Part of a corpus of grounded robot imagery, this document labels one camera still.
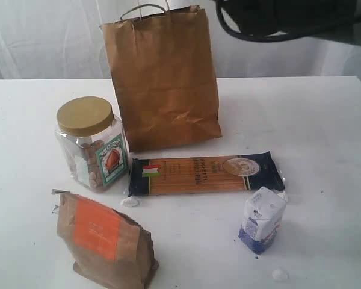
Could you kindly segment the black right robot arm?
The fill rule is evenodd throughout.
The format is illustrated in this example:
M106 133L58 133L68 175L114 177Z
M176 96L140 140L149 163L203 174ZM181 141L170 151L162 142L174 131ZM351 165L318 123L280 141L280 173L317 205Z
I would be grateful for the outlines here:
M314 37L361 46L361 1L216 1L228 35L253 43Z

